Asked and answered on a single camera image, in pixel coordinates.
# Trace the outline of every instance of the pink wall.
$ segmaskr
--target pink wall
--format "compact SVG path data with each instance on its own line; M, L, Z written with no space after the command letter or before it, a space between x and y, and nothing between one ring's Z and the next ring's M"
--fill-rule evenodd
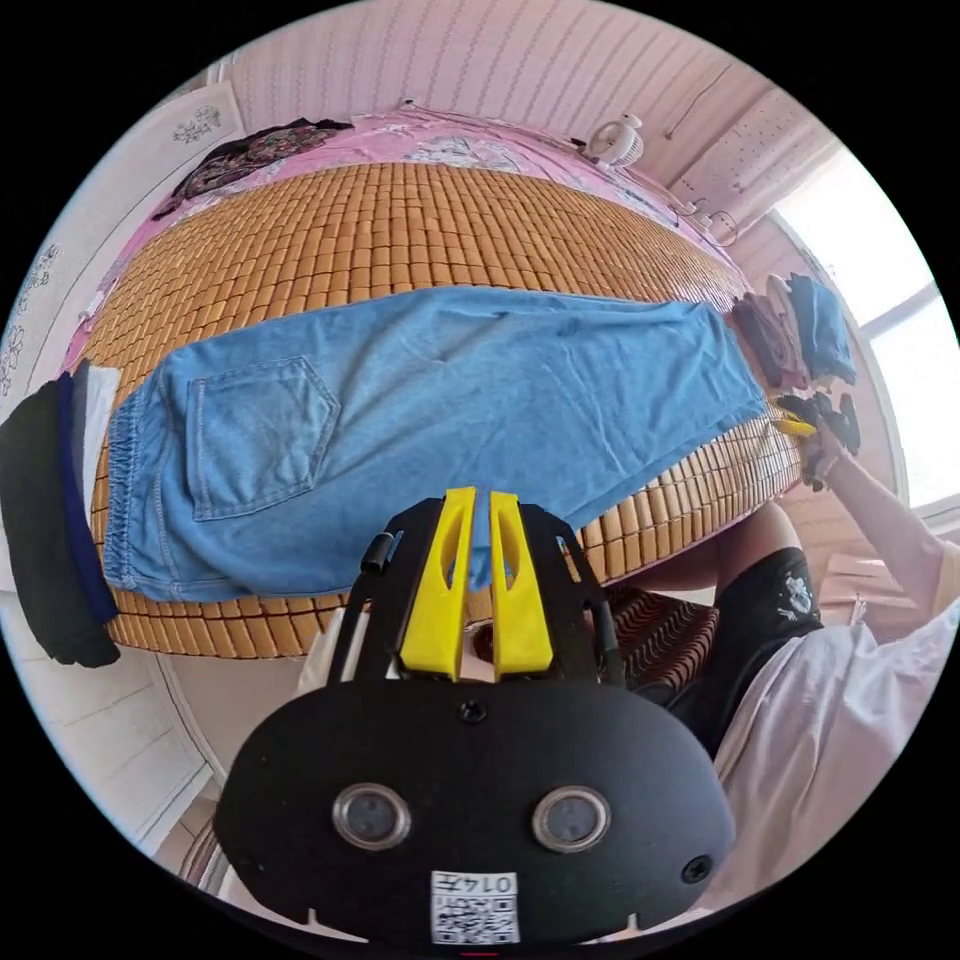
M639 166L667 185L772 88L690 34L593 0L364 0L234 61L225 78L248 131L387 110L402 97L580 138L630 111L644 122Z

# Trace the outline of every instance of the sticker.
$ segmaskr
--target sticker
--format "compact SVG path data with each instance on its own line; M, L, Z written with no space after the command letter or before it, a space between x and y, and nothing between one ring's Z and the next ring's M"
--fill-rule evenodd
M515 873L430 874L434 943L519 943Z

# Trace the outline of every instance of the hand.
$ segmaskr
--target hand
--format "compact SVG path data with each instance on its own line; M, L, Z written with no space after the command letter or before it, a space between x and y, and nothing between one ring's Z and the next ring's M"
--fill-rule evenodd
M817 433L815 436L801 441L800 451L803 456L804 477L807 482L817 482L814 489L819 489L826 474L833 468L837 460L847 456L847 451L843 442L823 417L817 418L816 427Z

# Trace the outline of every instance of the denim pants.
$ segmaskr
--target denim pants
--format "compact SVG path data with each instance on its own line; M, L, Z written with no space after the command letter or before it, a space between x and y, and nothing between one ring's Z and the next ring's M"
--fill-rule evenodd
M114 414L105 574L168 601L346 592L424 497L581 526L763 409L706 304L461 286L265 321L171 352ZM482 508L474 537L478 587Z

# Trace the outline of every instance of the sunlight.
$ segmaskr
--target sunlight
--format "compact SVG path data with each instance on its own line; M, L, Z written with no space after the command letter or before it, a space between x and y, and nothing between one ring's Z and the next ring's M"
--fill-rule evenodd
M920 248L877 182L842 151L777 212L833 279L861 328L933 282ZM943 298L868 341L897 418L912 507L960 492L960 347Z

